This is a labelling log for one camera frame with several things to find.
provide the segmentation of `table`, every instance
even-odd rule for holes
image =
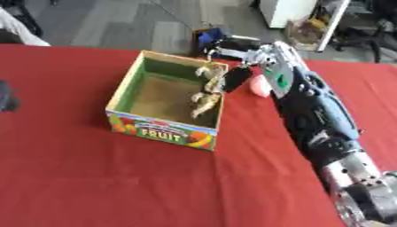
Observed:
[[[270,98],[225,100],[215,153],[110,132],[105,104],[138,51],[0,45],[21,106],[0,113],[0,225],[339,227]],[[396,168],[397,70],[310,61],[345,101],[362,144]]]

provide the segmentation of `small pink object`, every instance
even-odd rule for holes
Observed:
[[[270,94],[271,86],[263,74],[257,75],[250,81],[251,91],[261,97],[267,97]]]

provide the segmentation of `green light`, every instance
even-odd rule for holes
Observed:
[[[280,87],[282,89],[284,89],[287,86],[287,81],[285,80],[283,74],[278,75],[276,81],[277,81],[278,87]]]

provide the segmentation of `fruit box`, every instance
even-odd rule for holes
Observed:
[[[191,96],[206,82],[195,71],[205,63],[142,51],[105,109],[113,131],[213,151],[223,97],[214,109],[191,118]]]

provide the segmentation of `black cable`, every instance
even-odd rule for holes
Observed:
[[[164,7],[162,4],[158,4],[156,2],[153,2],[152,0],[147,0],[148,2],[157,5],[160,9],[162,9],[164,12],[166,12],[168,15],[170,15],[171,17],[173,17],[175,20],[178,20],[178,22],[184,24],[186,27],[189,28],[190,31],[194,31],[193,27],[188,25],[186,22],[184,22],[183,20],[181,20],[180,18],[178,18],[176,15],[174,15],[171,11],[169,11],[168,9],[166,9],[166,7]]]

